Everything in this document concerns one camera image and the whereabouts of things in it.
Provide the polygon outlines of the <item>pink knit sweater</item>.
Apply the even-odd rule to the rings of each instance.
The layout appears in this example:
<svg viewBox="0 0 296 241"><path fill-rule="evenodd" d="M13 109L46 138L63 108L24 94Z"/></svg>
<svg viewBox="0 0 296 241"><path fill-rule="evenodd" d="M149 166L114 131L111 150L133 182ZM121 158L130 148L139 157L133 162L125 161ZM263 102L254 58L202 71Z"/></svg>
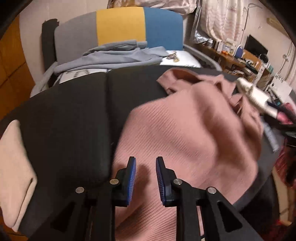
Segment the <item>pink knit sweater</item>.
<svg viewBox="0 0 296 241"><path fill-rule="evenodd" d="M176 210L161 204L156 158L194 187L217 188L235 203L258 173L259 112L223 75L173 68L158 83L167 96L134 108L116 147L112 172L137 160L132 201L117 208L116 240L175 240Z"/></svg>

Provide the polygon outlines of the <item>beige folded cloth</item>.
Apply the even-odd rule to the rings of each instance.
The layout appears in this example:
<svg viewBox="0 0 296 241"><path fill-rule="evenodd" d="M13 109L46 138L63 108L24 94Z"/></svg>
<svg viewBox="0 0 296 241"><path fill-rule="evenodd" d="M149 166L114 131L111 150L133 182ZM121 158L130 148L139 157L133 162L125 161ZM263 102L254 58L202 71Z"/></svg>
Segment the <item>beige folded cloth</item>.
<svg viewBox="0 0 296 241"><path fill-rule="evenodd" d="M4 223L18 232L37 185L23 145L20 122L10 122L1 137L1 210Z"/></svg>

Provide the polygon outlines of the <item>red pink blanket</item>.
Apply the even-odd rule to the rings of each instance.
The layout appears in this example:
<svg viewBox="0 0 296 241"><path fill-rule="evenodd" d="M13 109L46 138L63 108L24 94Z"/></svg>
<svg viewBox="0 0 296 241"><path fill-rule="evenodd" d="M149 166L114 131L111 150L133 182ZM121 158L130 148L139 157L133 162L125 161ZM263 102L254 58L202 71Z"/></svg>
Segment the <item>red pink blanket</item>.
<svg viewBox="0 0 296 241"><path fill-rule="evenodd" d="M282 105L285 109L295 115L293 106L290 103ZM282 111L278 112L277 120L283 125L292 125L292 120ZM295 190L295 145L290 145L285 137L280 154L275 163L275 169L281 181L289 188Z"/></svg>

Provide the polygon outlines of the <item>white storage box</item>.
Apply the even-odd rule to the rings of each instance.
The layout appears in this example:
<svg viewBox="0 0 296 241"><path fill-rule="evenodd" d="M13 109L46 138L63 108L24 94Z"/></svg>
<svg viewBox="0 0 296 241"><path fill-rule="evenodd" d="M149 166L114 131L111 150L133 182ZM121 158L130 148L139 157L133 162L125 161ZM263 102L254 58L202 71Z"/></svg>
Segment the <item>white storage box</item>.
<svg viewBox="0 0 296 241"><path fill-rule="evenodd" d="M275 75L273 77L267 89L271 90L281 102L287 102L288 97L292 91L292 88L280 75Z"/></svg>

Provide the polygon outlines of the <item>wooden desk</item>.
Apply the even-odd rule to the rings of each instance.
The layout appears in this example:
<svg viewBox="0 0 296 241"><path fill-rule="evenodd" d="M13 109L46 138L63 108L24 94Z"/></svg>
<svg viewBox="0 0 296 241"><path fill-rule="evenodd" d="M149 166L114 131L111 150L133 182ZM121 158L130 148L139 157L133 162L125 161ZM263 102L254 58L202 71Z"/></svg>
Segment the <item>wooden desk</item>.
<svg viewBox="0 0 296 241"><path fill-rule="evenodd" d="M242 76L250 82L259 80L265 71L263 62L245 49L242 50L242 57L236 58L222 52L218 53L215 49L203 44L196 45L196 48L218 62L224 72L235 75L235 72L240 71Z"/></svg>

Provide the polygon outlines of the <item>grey folded garment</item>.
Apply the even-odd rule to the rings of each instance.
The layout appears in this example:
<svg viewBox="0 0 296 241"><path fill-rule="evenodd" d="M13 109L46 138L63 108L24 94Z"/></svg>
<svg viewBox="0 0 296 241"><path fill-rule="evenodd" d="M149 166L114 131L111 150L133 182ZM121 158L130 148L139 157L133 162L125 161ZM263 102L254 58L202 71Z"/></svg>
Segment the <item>grey folded garment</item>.
<svg viewBox="0 0 296 241"><path fill-rule="evenodd" d="M132 66L157 65L169 56L163 46L149 48L146 41L128 40L97 46L82 57L55 67L56 75L81 69L118 69Z"/></svg>

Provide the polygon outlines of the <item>blue container on desk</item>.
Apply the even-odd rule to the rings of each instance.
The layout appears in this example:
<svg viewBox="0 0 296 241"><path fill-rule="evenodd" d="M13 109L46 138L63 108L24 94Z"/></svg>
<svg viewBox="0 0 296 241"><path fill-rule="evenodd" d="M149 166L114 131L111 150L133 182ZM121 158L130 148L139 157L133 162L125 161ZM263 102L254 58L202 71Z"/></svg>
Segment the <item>blue container on desk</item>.
<svg viewBox="0 0 296 241"><path fill-rule="evenodd" d="M243 55L243 47L241 45L237 46L236 50L235 50L235 54L234 57L236 59L241 59Z"/></svg>

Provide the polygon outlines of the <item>white printed pillow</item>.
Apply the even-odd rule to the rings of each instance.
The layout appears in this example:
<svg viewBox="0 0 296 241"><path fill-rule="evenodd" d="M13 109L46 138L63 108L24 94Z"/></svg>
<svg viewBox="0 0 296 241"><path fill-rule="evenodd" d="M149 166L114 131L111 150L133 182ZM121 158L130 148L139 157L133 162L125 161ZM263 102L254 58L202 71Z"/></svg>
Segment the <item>white printed pillow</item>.
<svg viewBox="0 0 296 241"><path fill-rule="evenodd" d="M162 62L159 64L160 66L201 68L201 64L199 63L199 61L186 51L169 50L168 53L170 55L162 59ZM107 73L109 71L111 71L111 69L101 69L101 68L84 68L80 70L66 71L64 73L61 73L58 76L57 82L63 83L81 76L85 76L93 73Z"/></svg>

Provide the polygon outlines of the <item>black monitor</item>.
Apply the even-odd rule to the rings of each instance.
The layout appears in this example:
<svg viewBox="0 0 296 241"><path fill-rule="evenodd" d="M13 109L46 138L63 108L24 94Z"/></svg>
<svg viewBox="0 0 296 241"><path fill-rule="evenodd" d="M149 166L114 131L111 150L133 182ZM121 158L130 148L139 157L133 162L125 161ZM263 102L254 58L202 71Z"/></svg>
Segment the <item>black monitor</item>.
<svg viewBox="0 0 296 241"><path fill-rule="evenodd" d="M244 49L257 57L259 57L261 54L268 53L268 50L252 35L247 37Z"/></svg>

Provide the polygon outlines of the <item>grey yellow blue chair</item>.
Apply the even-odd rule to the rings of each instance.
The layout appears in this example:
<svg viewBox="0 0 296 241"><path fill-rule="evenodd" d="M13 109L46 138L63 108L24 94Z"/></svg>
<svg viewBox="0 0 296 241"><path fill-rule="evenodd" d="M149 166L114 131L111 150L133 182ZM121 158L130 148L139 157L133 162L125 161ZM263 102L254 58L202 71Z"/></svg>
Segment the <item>grey yellow blue chair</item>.
<svg viewBox="0 0 296 241"><path fill-rule="evenodd" d="M136 40L148 47L163 46L166 50L186 50L209 67L222 67L204 53L183 41L183 17L166 9L127 7L102 9L77 16L63 24L57 19L42 25L44 73L30 96L48 89L53 69L58 64L75 60L86 51L109 43Z"/></svg>

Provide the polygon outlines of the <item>pink floral curtain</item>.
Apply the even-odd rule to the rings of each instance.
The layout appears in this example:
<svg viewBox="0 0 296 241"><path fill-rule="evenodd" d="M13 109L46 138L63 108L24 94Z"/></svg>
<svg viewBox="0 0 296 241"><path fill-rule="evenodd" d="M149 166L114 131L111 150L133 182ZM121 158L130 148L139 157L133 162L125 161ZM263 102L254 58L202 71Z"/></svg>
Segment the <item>pink floral curtain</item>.
<svg viewBox="0 0 296 241"><path fill-rule="evenodd" d="M243 27L244 1L109 1L108 8L143 6L166 9L181 15L196 13L192 41L207 39L238 42Z"/></svg>

